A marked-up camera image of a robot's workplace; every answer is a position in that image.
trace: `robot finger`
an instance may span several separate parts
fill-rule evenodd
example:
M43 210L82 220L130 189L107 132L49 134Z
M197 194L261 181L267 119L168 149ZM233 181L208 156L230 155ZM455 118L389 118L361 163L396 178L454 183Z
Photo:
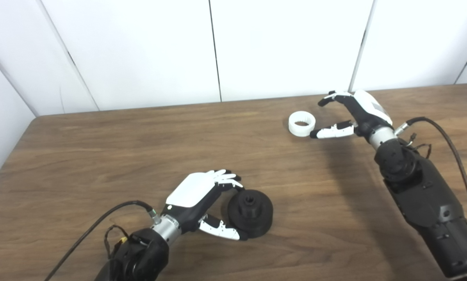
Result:
M343 103L346 97L352 96L349 92L341 91L330 91L328 96L325 96L322 100L319 101L319 107L324 107L332 101L337 101L338 103Z
M247 240L248 235L244 231L241 231L232 226L226 225L223 220L218 219L212 215L206 215L200 225L199 229L205 233L209 233L214 236L231 239L231 240Z
M310 132L312 139L329 139L332 137L346 137L355 133L355 123L351 120L336 123L332 126L313 130Z

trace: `cable connector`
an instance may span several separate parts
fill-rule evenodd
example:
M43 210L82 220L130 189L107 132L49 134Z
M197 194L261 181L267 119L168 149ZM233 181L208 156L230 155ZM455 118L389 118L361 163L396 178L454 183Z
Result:
M157 214L157 212L154 209L148 212L148 214L153 219L153 224L160 224L160 222L162 221L159 214Z
M407 130L407 128L409 128L410 125L407 124L407 123L403 123L402 125L400 125L400 127L396 128L395 131L394 131L394 134L396 136L400 135L401 133L403 133L405 130Z

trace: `black robotic forearm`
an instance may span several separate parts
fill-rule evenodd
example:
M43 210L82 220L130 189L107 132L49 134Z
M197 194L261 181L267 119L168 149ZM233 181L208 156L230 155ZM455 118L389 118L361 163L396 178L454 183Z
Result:
M94 281L154 281L168 265L169 245L152 228L118 243Z
M467 274L467 220L433 163L401 139L381 144L374 160L403 217L424 239L444 275Z

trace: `black object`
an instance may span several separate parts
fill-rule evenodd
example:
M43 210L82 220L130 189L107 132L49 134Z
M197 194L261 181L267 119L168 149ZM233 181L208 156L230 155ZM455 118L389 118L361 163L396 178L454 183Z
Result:
M94 281L154 281L168 265L169 246L153 229L132 233L114 248Z
M374 160L403 217L424 239L444 275L467 274L467 220L435 165L399 139L383 143Z
M248 238L264 235L271 227L273 205L263 192L243 190L228 203L230 224L247 233Z
M62 266L62 264L65 262L65 260L72 254L72 252L77 248L77 246L79 246L79 244L84 240L84 238L86 238L86 236L88 236L91 233L91 231L93 231L93 229L96 228L96 226L98 226L98 224L100 224L100 222L102 222L106 217L108 217L111 213L115 212L116 210L119 210L120 208L125 207L125 206L129 206L129 205L141 206L141 207L145 208L146 212L148 212L148 213L153 211L152 206L148 205L145 202L139 201L139 200L127 201L127 202L121 203L121 204L115 206L114 208L108 210L99 219L97 219L96 222L94 222L94 224L91 227L89 227L84 234L81 235L81 237L79 237L79 239L72 245L72 247L67 251L67 253L65 253L65 255L62 257L62 259L57 263L57 265L55 265L55 267L51 270L50 274L48 274L48 276L45 278L45 281L50 280L51 277L53 277L53 275L55 275L55 273Z

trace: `white 3d-printed ring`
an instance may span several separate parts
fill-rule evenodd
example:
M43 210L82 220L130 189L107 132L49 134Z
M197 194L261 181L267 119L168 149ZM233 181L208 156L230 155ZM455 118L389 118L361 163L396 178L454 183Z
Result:
M296 122L304 122L308 125L300 126ZM289 131L297 137L308 137L315 128L315 117L306 111L297 111L289 116Z

